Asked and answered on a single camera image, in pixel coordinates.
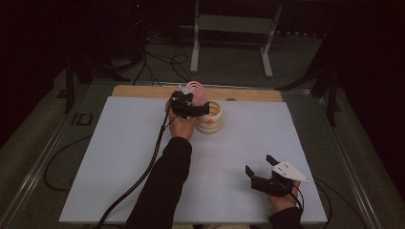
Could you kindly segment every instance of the hand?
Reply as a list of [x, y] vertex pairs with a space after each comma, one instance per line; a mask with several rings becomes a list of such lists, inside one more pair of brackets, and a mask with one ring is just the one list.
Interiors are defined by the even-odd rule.
[[[297, 197], [298, 189], [300, 187], [300, 181], [294, 180], [294, 187], [292, 187], [292, 193]], [[284, 197], [278, 198], [271, 195], [267, 195], [268, 201], [273, 204], [274, 209], [276, 212], [283, 211], [287, 208], [295, 207], [297, 202], [295, 199], [290, 195], [285, 195]]]
[[191, 136], [193, 135], [194, 126], [196, 125], [197, 120], [198, 120], [197, 117], [190, 117], [189, 119], [184, 119], [180, 116], [175, 115], [172, 112], [172, 110], [169, 109], [170, 134], [172, 135], [172, 137], [180, 136], [187, 140], [190, 140]]

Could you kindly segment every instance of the human arm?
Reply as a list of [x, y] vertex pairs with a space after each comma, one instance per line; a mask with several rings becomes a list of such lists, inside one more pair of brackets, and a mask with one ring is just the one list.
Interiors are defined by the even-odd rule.
[[147, 178], [126, 228], [171, 228], [182, 185], [187, 180], [195, 120], [169, 112], [172, 138]]
[[[291, 193], [297, 197], [299, 181], [294, 181], [294, 187]], [[296, 207], [296, 200], [291, 195], [284, 197], [274, 197], [267, 195], [268, 200], [274, 206], [274, 213], [268, 218], [273, 229], [302, 229], [301, 215], [302, 210]]]

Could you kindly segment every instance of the table surface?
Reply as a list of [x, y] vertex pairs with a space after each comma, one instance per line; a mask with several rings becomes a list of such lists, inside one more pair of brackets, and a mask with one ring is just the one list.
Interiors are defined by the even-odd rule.
[[[162, 119], [161, 107], [176, 89], [145, 86], [117, 86], [114, 89], [83, 158], [60, 221], [97, 222], [108, 206], [135, 182], [150, 160], [151, 154], [144, 152], [153, 150], [151, 145], [155, 144], [154, 135]], [[193, 152], [197, 153], [192, 156], [194, 163], [192, 162], [189, 179], [183, 187], [175, 222], [265, 223], [273, 210], [265, 195], [250, 189], [245, 164], [255, 170], [258, 176], [269, 177], [271, 167], [266, 163], [266, 154], [269, 154], [270, 148], [271, 152], [274, 151], [274, 154], [271, 153], [273, 156], [279, 160], [288, 158], [288, 161], [312, 179], [287, 105], [275, 91], [224, 88], [206, 88], [206, 91], [211, 100], [231, 98], [238, 102], [221, 101], [227, 112], [224, 115], [224, 126], [217, 135], [195, 132], [193, 139], [197, 138], [199, 141], [192, 139], [191, 143]], [[232, 112], [241, 108], [244, 109], [243, 112]], [[138, 121], [128, 123], [134, 115], [138, 117]], [[247, 115], [252, 117], [249, 122], [244, 121]], [[266, 122], [261, 121], [267, 116], [273, 118], [268, 118]], [[236, 128], [247, 130], [248, 133], [256, 131], [259, 135], [246, 135]], [[166, 133], [161, 146], [167, 144], [169, 138]], [[249, 151], [260, 154], [247, 154]], [[141, 186], [125, 199], [107, 221], [124, 222], [140, 189]], [[305, 183], [301, 189], [306, 207], [310, 209], [305, 211], [302, 221], [326, 221], [314, 183]]]

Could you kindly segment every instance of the white table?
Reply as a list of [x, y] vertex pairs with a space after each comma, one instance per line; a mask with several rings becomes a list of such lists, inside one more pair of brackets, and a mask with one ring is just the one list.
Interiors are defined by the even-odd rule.
[[[149, 88], [141, 89], [150, 93]], [[243, 93], [230, 92], [235, 92], [236, 97]], [[156, 94], [159, 97], [164, 93], [167, 88]], [[267, 91], [248, 93], [253, 97], [274, 95]], [[153, 154], [166, 100], [109, 97], [60, 221], [98, 222], [106, 209], [135, 183]], [[190, 174], [183, 186], [175, 223], [266, 223], [273, 209], [266, 195], [250, 189], [245, 165], [257, 176], [269, 177], [271, 166], [266, 155], [270, 154], [278, 160], [290, 161], [313, 180], [288, 107], [283, 102], [222, 100], [220, 103], [224, 107], [223, 127], [214, 135], [196, 130], [191, 140]], [[166, 131], [160, 154], [169, 139]], [[125, 199], [106, 221], [125, 222], [141, 188]], [[305, 200], [302, 221], [326, 221], [314, 183], [302, 183], [301, 191]]]

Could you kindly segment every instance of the dark background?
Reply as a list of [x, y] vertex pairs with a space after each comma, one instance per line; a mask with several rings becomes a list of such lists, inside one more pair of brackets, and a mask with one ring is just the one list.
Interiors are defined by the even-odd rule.
[[[366, 5], [299, 2], [283, 8], [278, 31], [325, 36], [309, 73], [332, 59], [339, 86], [404, 197], [404, 25], [399, 2]], [[53, 87], [65, 68], [66, 53], [78, 47], [95, 61], [133, 58], [142, 45], [141, 20], [147, 27], [179, 34], [193, 25], [194, 3], [178, 1], [3, 1], [0, 6], [0, 147]], [[201, 11], [238, 16], [268, 16], [268, 1], [202, 1]]]

